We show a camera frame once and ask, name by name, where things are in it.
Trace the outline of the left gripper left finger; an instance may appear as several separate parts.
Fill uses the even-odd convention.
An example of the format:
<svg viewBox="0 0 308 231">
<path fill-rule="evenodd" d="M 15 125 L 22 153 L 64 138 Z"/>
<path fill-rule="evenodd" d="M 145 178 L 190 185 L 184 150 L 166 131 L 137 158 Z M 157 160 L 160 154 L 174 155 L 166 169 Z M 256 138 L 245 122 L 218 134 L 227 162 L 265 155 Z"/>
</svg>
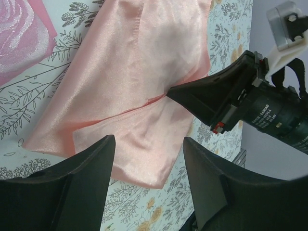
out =
<svg viewBox="0 0 308 231">
<path fill-rule="evenodd" d="M 107 135 L 27 178 L 0 182 L 3 231 L 98 231 L 115 155 Z"/>
</svg>

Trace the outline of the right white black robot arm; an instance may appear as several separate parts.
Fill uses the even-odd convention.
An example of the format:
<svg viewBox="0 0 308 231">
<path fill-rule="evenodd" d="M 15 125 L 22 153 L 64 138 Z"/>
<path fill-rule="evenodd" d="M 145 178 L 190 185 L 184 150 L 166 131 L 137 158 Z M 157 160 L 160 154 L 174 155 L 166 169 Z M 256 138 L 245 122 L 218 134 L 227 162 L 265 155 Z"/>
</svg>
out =
<svg viewBox="0 0 308 231">
<path fill-rule="evenodd" d="M 303 152 L 308 151 L 308 94 L 305 66 L 295 58 L 287 64 L 299 90 L 284 87 L 285 69 L 268 82 L 267 58 L 245 51 L 234 63 L 211 76 L 172 87 L 167 96 L 192 113 L 213 133 L 230 131 L 243 121 L 258 131 Z"/>
</svg>

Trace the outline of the pink floral placemat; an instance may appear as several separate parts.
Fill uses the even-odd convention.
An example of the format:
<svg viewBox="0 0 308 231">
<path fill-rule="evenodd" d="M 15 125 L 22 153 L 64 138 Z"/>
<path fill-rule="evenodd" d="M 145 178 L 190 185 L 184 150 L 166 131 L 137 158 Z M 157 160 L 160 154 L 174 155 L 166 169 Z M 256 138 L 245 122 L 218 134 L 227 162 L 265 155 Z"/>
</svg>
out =
<svg viewBox="0 0 308 231">
<path fill-rule="evenodd" d="M 52 54 L 57 32 L 41 0 L 0 2 L 0 84 Z"/>
</svg>

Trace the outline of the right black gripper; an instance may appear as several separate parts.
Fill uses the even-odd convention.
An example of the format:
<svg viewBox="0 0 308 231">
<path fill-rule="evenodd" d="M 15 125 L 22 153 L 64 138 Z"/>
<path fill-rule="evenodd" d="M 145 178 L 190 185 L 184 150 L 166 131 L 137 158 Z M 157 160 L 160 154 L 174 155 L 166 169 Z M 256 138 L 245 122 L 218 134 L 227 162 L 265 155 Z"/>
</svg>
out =
<svg viewBox="0 0 308 231">
<path fill-rule="evenodd" d="M 215 134 L 230 131 L 255 100 L 254 90 L 268 83 L 268 59 L 245 51 L 225 69 L 202 79 L 171 87 L 167 97 L 179 103 Z"/>
</svg>

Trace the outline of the salmon pink satin napkin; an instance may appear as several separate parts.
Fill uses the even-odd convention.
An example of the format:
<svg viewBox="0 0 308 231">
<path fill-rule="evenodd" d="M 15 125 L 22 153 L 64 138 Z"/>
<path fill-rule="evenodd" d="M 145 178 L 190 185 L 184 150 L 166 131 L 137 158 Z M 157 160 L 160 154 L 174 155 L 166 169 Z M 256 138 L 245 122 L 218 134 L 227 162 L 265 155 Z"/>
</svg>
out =
<svg viewBox="0 0 308 231">
<path fill-rule="evenodd" d="M 167 97 L 205 77 L 208 0 L 107 0 L 23 147 L 71 157 L 114 135 L 111 177 L 163 188 L 193 116 Z"/>
</svg>

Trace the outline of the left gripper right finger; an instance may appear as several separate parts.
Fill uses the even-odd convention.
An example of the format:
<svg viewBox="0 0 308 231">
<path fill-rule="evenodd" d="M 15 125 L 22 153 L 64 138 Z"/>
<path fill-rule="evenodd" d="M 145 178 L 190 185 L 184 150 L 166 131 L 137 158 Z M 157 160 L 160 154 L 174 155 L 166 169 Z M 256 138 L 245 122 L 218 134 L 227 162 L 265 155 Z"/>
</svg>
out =
<svg viewBox="0 0 308 231">
<path fill-rule="evenodd" d="M 307 230 L 307 177 L 280 180 L 252 172 L 190 137 L 183 153 L 199 230 Z"/>
</svg>

